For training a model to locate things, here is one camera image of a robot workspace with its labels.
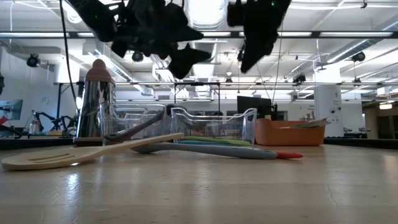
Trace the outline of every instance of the table surface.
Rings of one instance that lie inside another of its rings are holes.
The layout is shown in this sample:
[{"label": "table surface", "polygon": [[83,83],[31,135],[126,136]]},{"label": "table surface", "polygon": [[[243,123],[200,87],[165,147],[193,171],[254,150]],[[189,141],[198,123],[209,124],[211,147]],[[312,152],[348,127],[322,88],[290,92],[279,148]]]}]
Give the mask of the table surface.
[{"label": "table surface", "polygon": [[60,169],[0,169],[0,223],[398,223],[398,151],[268,149],[305,157],[126,151]]}]

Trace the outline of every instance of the utensil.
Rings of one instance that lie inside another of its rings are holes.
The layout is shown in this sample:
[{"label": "utensil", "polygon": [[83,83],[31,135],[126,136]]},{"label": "utensil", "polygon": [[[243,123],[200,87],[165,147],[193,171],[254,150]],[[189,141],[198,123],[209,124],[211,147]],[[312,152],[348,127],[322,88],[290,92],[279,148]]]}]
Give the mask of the utensil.
[{"label": "utensil", "polygon": [[196,145],[222,145],[222,146],[230,145],[227,142],[189,141],[189,140],[182,140],[182,141],[179,141],[178,143],[179,144],[196,144]]},{"label": "utensil", "polygon": [[145,123],[138,124],[135,127],[120,131],[118,133],[113,133],[104,136],[104,138],[112,143],[120,143],[124,141],[128,141],[133,135],[137,134],[138,132],[142,131],[143,129],[149,127],[150,125],[160,121],[164,117],[165,111],[161,111],[159,114],[151,118],[150,120],[146,121]]},{"label": "utensil", "polygon": [[182,139],[183,140],[192,140],[192,141],[225,142],[225,143],[234,144],[234,145],[238,145],[238,146],[251,146],[250,142],[242,141],[242,140],[215,139],[215,138],[205,138],[205,137],[198,137],[198,136],[185,136]]},{"label": "utensil", "polygon": [[106,69],[104,61],[97,59],[85,77],[83,106],[81,107],[77,138],[101,137],[100,104],[116,102],[115,81]]},{"label": "utensil", "polygon": [[205,154],[212,154],[218,156],[230,156],[241,159],[298,159],[303,155],[295,152],[273,152],[261,149],[252,149],[246,147],[234,146],[205,146],[205,145],[191,145],[191,144],[175,144],[175,143],[156,143],[139,146],[132,149],[138,153],[152,153],[163,150],[178,150],[187,152],[200,152]]},{"label": "utensil", "polygon": [[32,152],[5,158],[1,161],[6,170],[38,170],[65,167],[74,163],[90,161],[105,154],[121,152],[132,147],[182,138],[183,133],[168,134],[152,138],[124,142],[111,146],[81,147]]}]

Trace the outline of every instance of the monitor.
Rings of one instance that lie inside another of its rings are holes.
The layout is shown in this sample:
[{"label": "monitor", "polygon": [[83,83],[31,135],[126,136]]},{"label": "monitor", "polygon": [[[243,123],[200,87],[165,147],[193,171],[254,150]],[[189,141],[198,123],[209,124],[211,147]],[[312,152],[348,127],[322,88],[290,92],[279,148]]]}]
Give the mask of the monitor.
[{"label": "monitor", "polygon": [[21,118],[23,100],[0,101],[0,118],[5,116],[8,120]]},{"label": "monitor", "polygon": [[257,118],[264,118],[265,115],[271,115],[272,102],[270,99],[238,96],[238,113],[243,114],[249,108],[257,108]]}]

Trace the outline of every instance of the slotted spatula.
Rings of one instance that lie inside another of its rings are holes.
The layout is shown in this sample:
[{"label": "slotted spatula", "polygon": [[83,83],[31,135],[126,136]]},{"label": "slotted spatula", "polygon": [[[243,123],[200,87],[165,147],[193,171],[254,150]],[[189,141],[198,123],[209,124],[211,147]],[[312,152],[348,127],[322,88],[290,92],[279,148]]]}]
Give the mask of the slotted spatula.
[{"label": "slotted spatula", "polygon": [[176,133],[124,142],[112,146],[76,147],[42,152],[31,152],[5,158],[1,161],[1,165],[2,168],[6,170],[39,170],[65,167],[74,163],[90,161],[105,154],[121,152],[123,150],[131,149],[137,146],[143,146],[145,144],[182,138],[183,136],[183,133]]}]

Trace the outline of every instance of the metal pole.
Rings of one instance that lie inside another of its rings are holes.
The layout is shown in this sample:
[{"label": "metal pole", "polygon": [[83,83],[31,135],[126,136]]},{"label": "metal pole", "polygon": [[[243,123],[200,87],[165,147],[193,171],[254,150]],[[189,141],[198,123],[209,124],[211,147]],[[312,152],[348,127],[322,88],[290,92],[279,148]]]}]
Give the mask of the metal pole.
[{"label": "metal pole", "polygon": [[59,119],[59,117],[60,117],[62,85],[63,85],[63,83],[58,84],[57,119]]},{"label": "metal pole", "polygon": [[220,100],[221,100],[221,91],[220,91],[220,84],[218,84],[218,112],[221,112]]},{"label": "metal pole", "polygon": [[174,104],[176,104],[177,103],[177,99],[176,99],[176,97],[177,97],[177,83],[174,83]]}]

